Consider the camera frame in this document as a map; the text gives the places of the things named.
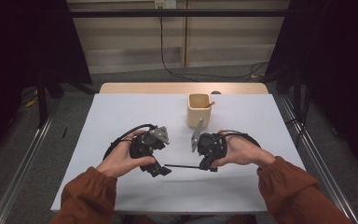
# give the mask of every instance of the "orange sleeve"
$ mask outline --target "orange sleeve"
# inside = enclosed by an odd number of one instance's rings
[[[257,174],[260,193],[278,223],[351,223],[320,192],[314,177],[283,158]]]
[[[112,223],[117,179],[90,167],[62,191],[61,210],[51,220],[58,223]]]

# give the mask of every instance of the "yellow cup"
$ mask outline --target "yellow cup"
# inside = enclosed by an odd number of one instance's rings
[[[190,128],[196,128],[203,119],[202,128],[206,128],[211,117],[212,107],[211,97],[206,93],[193,93],[188,95],[187,100],[187,125]]]

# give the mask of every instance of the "wall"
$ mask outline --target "wall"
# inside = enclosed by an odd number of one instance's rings
[[[178,0],[177,8],[286,9],[288,0]],[[71,9],[151,9],[154,1],[68,0]],[[74,19],[92,74],[163,68],[159,18]],[[168,67],[269,61],[282,18],[163,18]]]

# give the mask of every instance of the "human hand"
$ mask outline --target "human hand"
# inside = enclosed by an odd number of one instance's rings
[[[225,158],[215,160],[212,163],[213,168],[228,163],[236,163],[239,165],[254,163],[261,169],[264,169],[275,161],[275,157],[271,153],[254,145],[243,137],[231,135],[226,137],[226,139],[227,155]]]
[[[127,135],[117,147],[97,166],[97,170],[106,176],[120,177],[138,166],[145,166],[156,162],[153,157],[131,158],[130,145],[135,135],[144,133],[145,130],[137,130]]]

